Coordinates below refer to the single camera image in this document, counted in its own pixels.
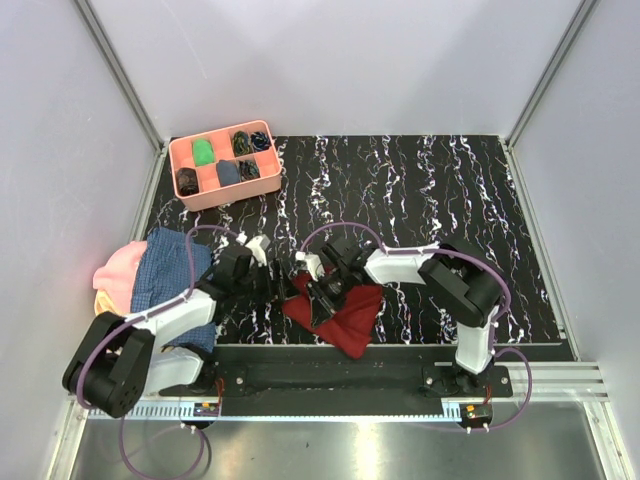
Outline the dark red cloth napkin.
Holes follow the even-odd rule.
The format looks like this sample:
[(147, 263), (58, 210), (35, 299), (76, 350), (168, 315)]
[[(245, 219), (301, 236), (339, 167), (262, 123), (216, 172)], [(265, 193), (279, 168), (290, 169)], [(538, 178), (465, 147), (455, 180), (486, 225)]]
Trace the dark red cloth napkin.
[(341, 350), (351, 359), (360, 359), (372, 341), (372, 331), (383, 300), (380, 285), (356, 286), (348, 292), (345, 306), (318, 327), (311, 325), (311, 302), (306, 284), (311, 276), (298, 274), (293, 284), (299, 294), (284, 302), (283, 314), (310, 333)]

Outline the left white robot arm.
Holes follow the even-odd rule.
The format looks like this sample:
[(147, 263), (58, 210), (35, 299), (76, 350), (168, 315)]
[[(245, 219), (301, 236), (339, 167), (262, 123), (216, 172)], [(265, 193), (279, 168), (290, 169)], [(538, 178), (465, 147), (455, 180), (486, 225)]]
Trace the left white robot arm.
[(62, 376), (62, 386), (86, 409), (125, 417), (150, 394), (183, 385), (196, 396), (215, 386), (216, 372), (205, 365), (205, 351), (164, 346), (199, 327), (213, 324), (218, 311), (243, 298), (269, 303), (287, 288), (278, 260), (267, 251), (264, 234), (240, 237), (225, 247), (202, 273), (195, 270), (193, 249), (185, 247), (189, 282), (174, 297), (144, 311), (121, 316), (97, 315)]

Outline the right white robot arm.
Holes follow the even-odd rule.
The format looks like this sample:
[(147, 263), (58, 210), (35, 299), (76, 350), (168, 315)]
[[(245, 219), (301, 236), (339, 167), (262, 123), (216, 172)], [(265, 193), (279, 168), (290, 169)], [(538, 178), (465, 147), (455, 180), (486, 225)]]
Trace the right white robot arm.
[(426, 287), (456, 323), (455, 387), (470, 397), (488, 387), (495, 322), (508, 308), (510, 292), (501, 274), (474, 256), (467, 243), (361, 247), (338, 237), (319, 254), (298, 251), (295, 259), (310, 274), (304, 292), (314, 329), (336, 319), (345, 309), (347, 295), (357, 287), (391, 283)]

